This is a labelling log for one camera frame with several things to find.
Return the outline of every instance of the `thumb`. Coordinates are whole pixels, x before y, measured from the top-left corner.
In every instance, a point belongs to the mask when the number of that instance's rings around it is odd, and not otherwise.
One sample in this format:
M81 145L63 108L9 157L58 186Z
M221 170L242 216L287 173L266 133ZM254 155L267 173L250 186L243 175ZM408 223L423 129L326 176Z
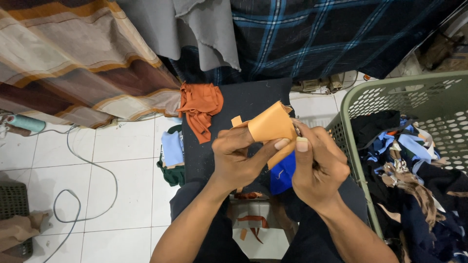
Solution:
M249 162L256 169L261 170L269 159L271 159L279 150L286 147L290 142L291 140L287 138L271 140L263 145L263 147L249 159Z
M314 155L312 152L312 145L307 138L296 138L295 157L296 171L294 173L298 175L310 175L312 173Z

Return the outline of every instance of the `plaid fabric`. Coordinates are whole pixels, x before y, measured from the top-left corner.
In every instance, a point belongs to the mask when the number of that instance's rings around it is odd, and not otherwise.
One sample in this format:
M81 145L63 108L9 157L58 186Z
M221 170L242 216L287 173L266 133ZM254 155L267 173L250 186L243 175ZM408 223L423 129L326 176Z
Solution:
M182 79L215 85L350 70L385 78L463 0L231 0L242 72L202 72L197 50L172 61Z
M0 1L0 108L97 128L176 115L180 83L108 0Z

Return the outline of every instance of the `green fabric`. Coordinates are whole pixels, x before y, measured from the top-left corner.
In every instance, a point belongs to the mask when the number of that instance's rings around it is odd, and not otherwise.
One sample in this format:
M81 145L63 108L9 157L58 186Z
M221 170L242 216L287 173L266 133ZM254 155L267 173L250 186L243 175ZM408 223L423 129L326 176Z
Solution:
M181 131L182 131L182 125L179 124L174 127L171 127L168 130L168 133L173 134L174 132L181 132ZM156 165L161 169L162 174L164 176L164 180L166 180L166 182L168 182L170 186L175 186L175 185L183 186L185 184L185 166L178 165L175 168L167 169L167 167L162 166L161 157L162 157L162 154L159 154L159 161L156 163Z

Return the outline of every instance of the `striped curtain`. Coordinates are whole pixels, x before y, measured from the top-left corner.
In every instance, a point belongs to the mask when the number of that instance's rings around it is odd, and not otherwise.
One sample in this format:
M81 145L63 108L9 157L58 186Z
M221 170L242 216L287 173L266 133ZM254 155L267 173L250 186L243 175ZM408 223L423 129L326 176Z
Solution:
M0 109L97 128L175 116L179 88L114 1L0 1Z

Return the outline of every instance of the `dark pants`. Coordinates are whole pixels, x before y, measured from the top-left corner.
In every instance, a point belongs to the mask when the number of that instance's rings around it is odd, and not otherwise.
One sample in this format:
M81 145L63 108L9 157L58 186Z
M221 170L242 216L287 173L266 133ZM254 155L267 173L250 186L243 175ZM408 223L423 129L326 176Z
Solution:
M174 219L192 202L202 190L203 184L190 182L179 189L170 201L171 219ZM367 206L364 192L348 177L339 189L346 205L364 222L367 222ZM286 214L299 222L299 230L281 262L340 262L338 251L333 244L327 225L320 216L291 189L281 194ZM226 216L226 199L213 218L205 240L194 262L250 262L232 238L232 221Z

